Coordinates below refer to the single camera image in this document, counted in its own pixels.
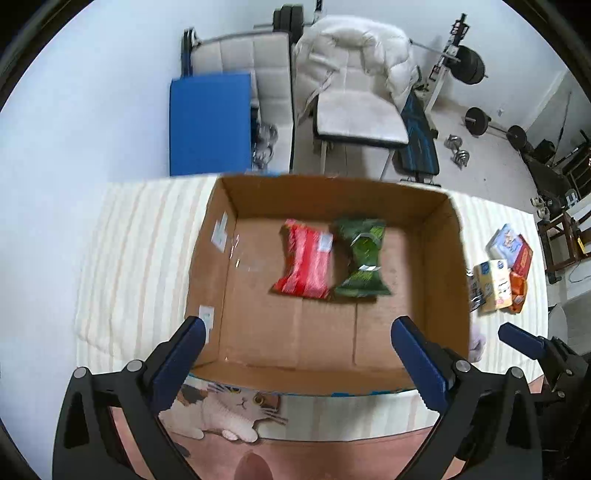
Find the orange snack packet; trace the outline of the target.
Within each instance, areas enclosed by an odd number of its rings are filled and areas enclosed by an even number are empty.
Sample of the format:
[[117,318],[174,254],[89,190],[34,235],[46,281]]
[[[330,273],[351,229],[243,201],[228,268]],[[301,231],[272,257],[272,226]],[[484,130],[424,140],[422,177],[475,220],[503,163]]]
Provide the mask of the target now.
[[511,295],[512,295],[512,305],[510,306],[510,311],[513,314],[519,314],[524,306],[527,293],[528,293],[528,283],[527,279],[517,273],[511,271],[510,272],[510,285],[511,285]]

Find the black snack packet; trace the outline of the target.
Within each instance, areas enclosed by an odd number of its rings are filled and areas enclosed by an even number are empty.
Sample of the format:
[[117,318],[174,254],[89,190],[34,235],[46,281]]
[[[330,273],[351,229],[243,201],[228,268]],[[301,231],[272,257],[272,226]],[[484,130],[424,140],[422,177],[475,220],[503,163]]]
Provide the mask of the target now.
[[467,272],[470,311],[480,311],[486,304],[485,294],[480,286],[477,275],[473,271]]

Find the yellow tissue pack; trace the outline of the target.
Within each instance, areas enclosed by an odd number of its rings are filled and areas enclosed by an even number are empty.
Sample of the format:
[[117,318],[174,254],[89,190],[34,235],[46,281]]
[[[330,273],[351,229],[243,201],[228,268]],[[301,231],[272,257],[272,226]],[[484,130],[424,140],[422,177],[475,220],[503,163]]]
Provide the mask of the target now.
[[505,259],[489,260],[478,264],[474,273],[482,292],[482,313],[491,313],[512,305],[510,269]]

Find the dark red packet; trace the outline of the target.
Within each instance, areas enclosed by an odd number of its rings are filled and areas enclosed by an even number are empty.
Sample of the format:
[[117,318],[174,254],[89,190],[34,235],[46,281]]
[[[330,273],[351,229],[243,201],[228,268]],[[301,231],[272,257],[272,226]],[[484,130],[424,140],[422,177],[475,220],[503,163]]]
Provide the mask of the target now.
[[518,239],[520,240],[521,245],[511,270],[516,275],[526,279],[531,268],[533,250],[521,234],[518,235]]

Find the light blue tissue pack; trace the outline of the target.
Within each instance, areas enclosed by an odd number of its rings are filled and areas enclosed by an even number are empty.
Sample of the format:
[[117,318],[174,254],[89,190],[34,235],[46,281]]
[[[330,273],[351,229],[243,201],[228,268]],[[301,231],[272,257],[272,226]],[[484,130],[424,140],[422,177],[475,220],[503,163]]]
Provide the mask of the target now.
[[506,223],[496,231],[486,249],[491,258],[505,259],[508,263],[513,263],[523,245],[524,241],[520,235],[515,232],[510,224]]

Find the green snack packet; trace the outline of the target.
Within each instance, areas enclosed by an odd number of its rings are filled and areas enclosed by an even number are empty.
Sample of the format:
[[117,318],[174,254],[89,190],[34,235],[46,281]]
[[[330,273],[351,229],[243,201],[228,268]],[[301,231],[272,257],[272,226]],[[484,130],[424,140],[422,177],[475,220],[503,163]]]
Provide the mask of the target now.
[[335,286],[336,296],[370,298],[391,296],[382,277],[380,254],[386,222],[382,219],[349,219],[335,221],[335,234],[349,248],[349,276]]

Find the red snack packet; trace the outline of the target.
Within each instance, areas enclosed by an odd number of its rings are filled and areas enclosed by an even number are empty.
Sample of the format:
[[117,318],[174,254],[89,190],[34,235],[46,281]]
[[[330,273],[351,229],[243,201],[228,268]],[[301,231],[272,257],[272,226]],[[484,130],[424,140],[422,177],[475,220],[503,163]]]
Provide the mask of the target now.
[[331,233],[287,219],[281,231],[287,240],[286,272],[271,289],[274,293],[308,299],[329,297]]

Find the dark wooden chair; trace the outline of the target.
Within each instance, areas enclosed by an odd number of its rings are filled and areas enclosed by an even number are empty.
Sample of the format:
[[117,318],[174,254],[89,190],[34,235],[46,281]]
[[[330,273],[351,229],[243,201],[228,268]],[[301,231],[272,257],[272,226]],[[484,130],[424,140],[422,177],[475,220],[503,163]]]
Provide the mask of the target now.
[[590,203],[551,216],[544,205],[536,210],[545,273],[550,285],[558,283],[567,269],[590,259]]

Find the chrome dumbbell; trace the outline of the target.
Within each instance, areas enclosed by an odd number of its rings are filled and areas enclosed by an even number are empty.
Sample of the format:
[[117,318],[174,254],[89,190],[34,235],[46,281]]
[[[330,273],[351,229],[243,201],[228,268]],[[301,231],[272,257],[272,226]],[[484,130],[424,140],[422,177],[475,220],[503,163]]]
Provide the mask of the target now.
[[452,161],[463,169],[468,166],[470,153],[463,149],[463,139],[457,135],[450,134],[444,145],[452,152]]

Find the black blue weight bench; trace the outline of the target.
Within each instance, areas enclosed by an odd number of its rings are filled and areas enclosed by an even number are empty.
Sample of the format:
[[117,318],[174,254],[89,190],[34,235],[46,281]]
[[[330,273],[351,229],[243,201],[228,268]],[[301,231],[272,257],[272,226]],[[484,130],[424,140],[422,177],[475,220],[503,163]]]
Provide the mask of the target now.
[[440,174],[440,165],[429,121],[421,100],[412,88],[402,111],[409,142],[400,151],[400,165],[416,182],[424,183],[426,178]]

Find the barbell on floor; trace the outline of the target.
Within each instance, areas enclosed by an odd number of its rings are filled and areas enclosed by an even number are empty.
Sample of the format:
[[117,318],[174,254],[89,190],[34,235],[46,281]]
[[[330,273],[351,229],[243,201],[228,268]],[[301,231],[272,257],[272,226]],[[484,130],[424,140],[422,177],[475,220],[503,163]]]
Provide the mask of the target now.
[[479,107],[470,107],[464,116],[464,124],[469,133],[481,137],[489,130],[502,133],[510,145],[517,151],[525,148],[528,140],[525,130],[519,125],[512,125],[508,129],[492,122],[492,118]]

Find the white padded chair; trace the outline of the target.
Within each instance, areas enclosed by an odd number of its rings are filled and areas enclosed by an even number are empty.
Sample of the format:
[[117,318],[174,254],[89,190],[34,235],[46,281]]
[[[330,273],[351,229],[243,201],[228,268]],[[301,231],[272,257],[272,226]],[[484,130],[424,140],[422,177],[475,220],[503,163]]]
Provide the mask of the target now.
[[407,127],[382,75],[349,72],[338,86],[318,94],[311,118],[322,172],[329,149],[337,143],[386,149],[388,161],[409,144]]

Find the blue folded mat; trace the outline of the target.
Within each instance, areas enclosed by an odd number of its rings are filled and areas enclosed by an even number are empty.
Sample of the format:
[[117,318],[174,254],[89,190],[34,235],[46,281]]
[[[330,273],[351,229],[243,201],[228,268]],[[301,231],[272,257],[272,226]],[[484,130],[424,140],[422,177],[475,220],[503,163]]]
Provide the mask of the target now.
[[245,173],[252,165],[250,75],[181,77],[169,91],[169,175]]

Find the white barbell rack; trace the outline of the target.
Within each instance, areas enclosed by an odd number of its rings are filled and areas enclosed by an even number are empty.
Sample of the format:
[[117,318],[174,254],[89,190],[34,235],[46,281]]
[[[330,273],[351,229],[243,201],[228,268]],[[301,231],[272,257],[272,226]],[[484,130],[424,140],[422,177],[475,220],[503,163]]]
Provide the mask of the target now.
[[458,63],[457,54],[459,46],[466,33],[469,30],[469,25],[466,23],[467,15],[462,13],[461,16],[454,22],[450,37],[445,45],[443,51],[438,52],[438,60],[433,65],[429,75],[424,83],[424,109],[427,114],[430,114],[435,106],[438,97],[443,89],[445,80],[451,72],[450,66],[453,63]]

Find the white chair on left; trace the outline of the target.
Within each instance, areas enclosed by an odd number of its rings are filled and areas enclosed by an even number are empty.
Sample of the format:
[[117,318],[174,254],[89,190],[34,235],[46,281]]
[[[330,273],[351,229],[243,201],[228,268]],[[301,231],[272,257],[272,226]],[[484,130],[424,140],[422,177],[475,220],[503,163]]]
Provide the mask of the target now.
[[190,60],[195,74],[249,73],[252,106],[259,109],[259,119],[276,127],[279,133],[267,169],[276,174],[289,173],[293,169],[296,131],[290,34],[271,31],[208,40],[193,37]]

